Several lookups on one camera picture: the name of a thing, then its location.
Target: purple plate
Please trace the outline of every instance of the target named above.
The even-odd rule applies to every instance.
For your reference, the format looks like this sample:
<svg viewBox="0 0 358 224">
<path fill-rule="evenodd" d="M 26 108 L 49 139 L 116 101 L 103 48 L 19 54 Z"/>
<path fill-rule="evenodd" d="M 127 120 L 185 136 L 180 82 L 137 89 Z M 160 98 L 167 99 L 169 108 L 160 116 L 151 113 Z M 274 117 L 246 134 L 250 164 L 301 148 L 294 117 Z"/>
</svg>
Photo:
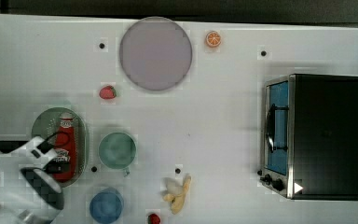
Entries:
<svg viewBox="0 0 358 224">
<path fill-rule="evenodd" d="M 150 91 L 178 85 L 186 76 L 192 48 L 186 32 L 161 17 L 136 22 L 120 44 L 120 62 L 127 77 Z"/>
</svg>

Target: round plate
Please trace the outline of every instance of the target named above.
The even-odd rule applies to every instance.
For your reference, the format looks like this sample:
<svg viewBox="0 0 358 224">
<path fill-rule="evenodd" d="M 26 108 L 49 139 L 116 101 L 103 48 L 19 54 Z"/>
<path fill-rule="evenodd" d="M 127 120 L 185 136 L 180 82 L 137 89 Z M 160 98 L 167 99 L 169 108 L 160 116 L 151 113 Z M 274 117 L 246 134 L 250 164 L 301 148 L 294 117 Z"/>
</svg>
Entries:
<svg viewBox="0 0 358 224">
<path fill-rule="evenodd" d="M 186 32 L 161 17 L 136 22 L 120 44 L 120 62 L 128 78 L 150 91 L 176 86 L 186 76 L 192 48 Z"/>
<path fill-rule="evenodd" d="M 60 115 L 62 113 L 70 113 L 74 116 L 73 127 L 75 129 L 75 141 L 76 141 L 76 169 L 75 175 L 72 179 L 60 183 L 61 187 L 66 188 L 71 184 L 75 183 L 77 179 L 83 174 L 84 169 L 86 168 L 88 161 L 88 137 L 87 137 L 87 127 L 86 123 L 78 116 L 74 111 L 63 108 L 63 107 L 53 107 L 48 110 L 45 110 L 40 114 L 37 119 L 34 121 L 32 127 L 31 136 L 40 136 L 46 139 L 48 136 L 54 134 L 58 131 L 60 127 Z M 56 137 L 52 137 L 49 142 L 55 144 Z"/>
</svg>

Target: bottle label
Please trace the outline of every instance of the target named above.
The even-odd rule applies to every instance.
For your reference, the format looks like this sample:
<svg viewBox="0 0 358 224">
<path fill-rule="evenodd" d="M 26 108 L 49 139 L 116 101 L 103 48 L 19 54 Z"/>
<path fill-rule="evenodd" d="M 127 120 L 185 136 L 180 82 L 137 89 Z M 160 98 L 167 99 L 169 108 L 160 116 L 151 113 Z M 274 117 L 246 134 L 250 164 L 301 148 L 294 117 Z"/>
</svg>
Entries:
<svg viewBox="0 0 358 224">
<path fill-rule="evenodd" d="M 63 127 L 63 128 L 70 128 L 70 127 L 72 127 L 72 121 L 71 121 L 71 120 L 62 119 L 62 120 L 61 120 L 61 127 Z"/>
<path fill-rule="evenodd" d="M 57 157 L 53 159 L 55 162 L 68 162 L 69 160 L 71 160 L 68 150 L 62 148 L 55 148 L 55 151 L 58 154 Z"/>
</svg>

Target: bottle cap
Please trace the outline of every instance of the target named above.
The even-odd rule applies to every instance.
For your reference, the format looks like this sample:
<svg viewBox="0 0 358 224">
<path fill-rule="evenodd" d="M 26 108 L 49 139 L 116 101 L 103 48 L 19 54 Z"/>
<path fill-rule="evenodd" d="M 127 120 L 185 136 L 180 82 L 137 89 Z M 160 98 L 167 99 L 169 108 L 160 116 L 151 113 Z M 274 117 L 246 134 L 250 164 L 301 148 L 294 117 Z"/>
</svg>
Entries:
<svg viewBox="0 0 358 224">
<path fill-rule="evenodd" d="M 60 119 L 73 119 L 73 118 L 74 118 L 74 116 L 71 113 L 67 113 L 67 112 L 62 113 L 60 115 Z"/>
</svg>

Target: orange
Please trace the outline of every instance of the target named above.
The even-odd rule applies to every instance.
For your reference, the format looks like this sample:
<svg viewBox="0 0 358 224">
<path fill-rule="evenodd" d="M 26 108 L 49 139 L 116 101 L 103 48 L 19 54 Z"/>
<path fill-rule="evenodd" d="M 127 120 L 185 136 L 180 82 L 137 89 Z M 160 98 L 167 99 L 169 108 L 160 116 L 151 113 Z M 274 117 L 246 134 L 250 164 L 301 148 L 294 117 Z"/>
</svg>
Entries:
<svg viewBox="0 0 358 224">
<path fill-rule="evenodd" d="M 216 31 L 211 31 L 210 33 L 208 33 L 206 35 L 206 44 L 211 47 L 211 48 L 216 48 L 220 45 L 221 43 L 221 37 L 220 34 L 217 33 Z"/>
</svg>

